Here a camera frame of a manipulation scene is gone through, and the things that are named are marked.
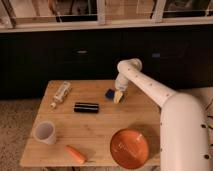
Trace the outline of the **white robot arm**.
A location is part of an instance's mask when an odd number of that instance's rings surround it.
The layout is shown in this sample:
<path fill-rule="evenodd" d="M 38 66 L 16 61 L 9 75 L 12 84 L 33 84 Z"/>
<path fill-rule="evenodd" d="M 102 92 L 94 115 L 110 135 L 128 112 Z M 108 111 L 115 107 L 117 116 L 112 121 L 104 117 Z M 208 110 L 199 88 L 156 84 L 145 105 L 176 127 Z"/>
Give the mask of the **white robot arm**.
<path fill-rule="evenodd" d="M 213 171 L 208 124 L 200 100 L 142 73 L 138 58 L 120 61 L 117 70 L 117 90 L 125 91 L 131 81 L 161 108 L 161 171 Z"/>

